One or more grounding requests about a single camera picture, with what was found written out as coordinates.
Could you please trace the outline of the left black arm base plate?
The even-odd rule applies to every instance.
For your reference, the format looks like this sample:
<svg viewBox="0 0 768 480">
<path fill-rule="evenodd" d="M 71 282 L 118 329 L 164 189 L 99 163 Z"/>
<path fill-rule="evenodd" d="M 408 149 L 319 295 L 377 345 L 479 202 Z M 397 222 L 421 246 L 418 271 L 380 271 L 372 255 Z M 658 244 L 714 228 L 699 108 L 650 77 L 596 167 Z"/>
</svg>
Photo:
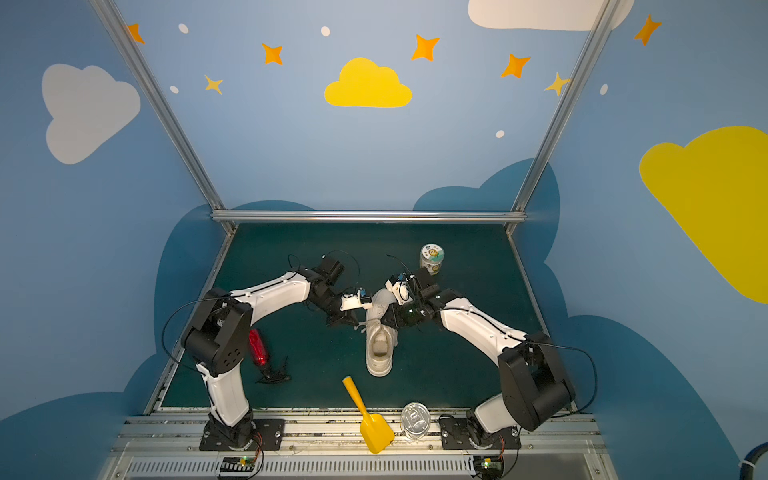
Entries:
<svg viewBox="0 0 768 480">
<path fill-rule="evenodd" d="M 285 429 L 283 419 L 252 419 L 246 416 L 235 426 L 227 426 L 212 415 L 203 429 L 200 451 L 277 451 Z"/>
</svg>

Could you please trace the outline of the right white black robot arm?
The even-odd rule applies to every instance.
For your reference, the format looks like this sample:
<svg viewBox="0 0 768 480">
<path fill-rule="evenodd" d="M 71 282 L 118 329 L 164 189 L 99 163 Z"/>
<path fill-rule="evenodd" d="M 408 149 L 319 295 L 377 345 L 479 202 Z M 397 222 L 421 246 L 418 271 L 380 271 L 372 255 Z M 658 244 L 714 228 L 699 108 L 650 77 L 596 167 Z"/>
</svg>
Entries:
<svg viewBox="0 0 768 480">
<path fill-rule="evenodd" d="M 385 289 L 392 298 L 382 325 L 400 329 L 434 321 L 497 367 L 500 392 L 467 414 L 467 434 L 474 444 L 482 445 L 507 429 L 534 431 L 547 420 L 563 417 L 563 410 L 576 400 L 561 353 L 586 351 L 557 345 L 543 332 L 530 334 L 502 323 L 465 295 L 440 287 L 424 267 L 390 276 Z"/>
</svg>

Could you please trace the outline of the white sneaker shoe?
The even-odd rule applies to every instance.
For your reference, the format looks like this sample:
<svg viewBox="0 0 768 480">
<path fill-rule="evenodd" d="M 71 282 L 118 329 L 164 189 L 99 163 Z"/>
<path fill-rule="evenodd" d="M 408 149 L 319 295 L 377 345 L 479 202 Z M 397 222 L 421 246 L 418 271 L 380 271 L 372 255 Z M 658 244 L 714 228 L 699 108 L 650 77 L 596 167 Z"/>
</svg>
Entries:
<svg viewBox="0 0 768 480">
<path fill-rule="evenodd" d="M 387 306 L 396 302 L 396 299 L 387 289 L 380 289 L 372 297 L 372 302 L 372 307 L 366 311 L 365 320 L 381 319 Z M 391 372 L 395 348 L 386 342 L 365 342 L 366 368 L 372 376 L 384 377 Z"/>
</svg>

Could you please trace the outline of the white shoelace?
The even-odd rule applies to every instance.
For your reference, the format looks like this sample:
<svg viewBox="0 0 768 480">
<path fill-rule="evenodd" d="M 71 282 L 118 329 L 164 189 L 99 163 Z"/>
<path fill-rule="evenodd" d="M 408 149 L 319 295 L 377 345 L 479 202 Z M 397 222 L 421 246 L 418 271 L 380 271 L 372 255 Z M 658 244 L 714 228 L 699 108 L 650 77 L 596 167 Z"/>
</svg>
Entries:
<svg viewBox="0 0 768 480">
<path fill-rule="evenodd" d="M 395 328 L 384 324 L 380 319 L 365 320 L 358 323 L 355 329 L 366 335 L 366 342 L 386 342 L 392 347 L 398 345 L 398 332 Z"/>
</svg>

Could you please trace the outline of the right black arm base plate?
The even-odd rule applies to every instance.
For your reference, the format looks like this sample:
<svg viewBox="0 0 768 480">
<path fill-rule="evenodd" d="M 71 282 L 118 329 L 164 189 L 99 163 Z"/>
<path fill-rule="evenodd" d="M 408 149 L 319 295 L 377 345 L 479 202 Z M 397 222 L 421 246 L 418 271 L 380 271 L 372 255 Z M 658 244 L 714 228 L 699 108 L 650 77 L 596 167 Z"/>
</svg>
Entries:
<svg viewBox="0 0 768 480">
<path fill-rule="evenodd" d="M 474 418 L 452 415 L 438 417 L 440 440 L 444 450 L 515 450 L 521 447 L 516 427 L 506 427 L 496 433 L 485 432 Z"/>
</svg>

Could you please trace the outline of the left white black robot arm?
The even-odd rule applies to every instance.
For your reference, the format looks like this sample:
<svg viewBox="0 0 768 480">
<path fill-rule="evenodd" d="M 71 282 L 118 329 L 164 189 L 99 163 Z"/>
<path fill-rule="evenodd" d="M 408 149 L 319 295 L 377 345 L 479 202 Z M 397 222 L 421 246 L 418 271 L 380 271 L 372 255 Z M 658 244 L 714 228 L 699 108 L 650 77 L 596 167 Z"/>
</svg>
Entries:
<svg viewBox="0 0 768 480">
<path fill-rule="evenodd" d="M 336 329 L 358 325 L 358 311 L 370 308 L 372 301 L 359 284 L 337 287 L 345 267 L 335 255 L 334 251 L 326 253 L 314 267 L 291 266 L 282 276 L 252 287 L 232 291 L 212 288 L 200 299 L 189 302 L 193 314 L 179 343 L 192 361 L 189 370 L 201 377 L 210 404 L 201 450 L 279 449 L 284 423 L 254 418 L 241 366 L 251 359 L 266 384 L 287 380 L 284 369 L 273 367 L 256 324 L 300 304 L 316 317 L 323 317 L 330 331 L 323 333 L 317 327 L 294 320 L 283 328 L 283 333 L 314 361 L 336 358 L 342 343 Z"/>
</svg>

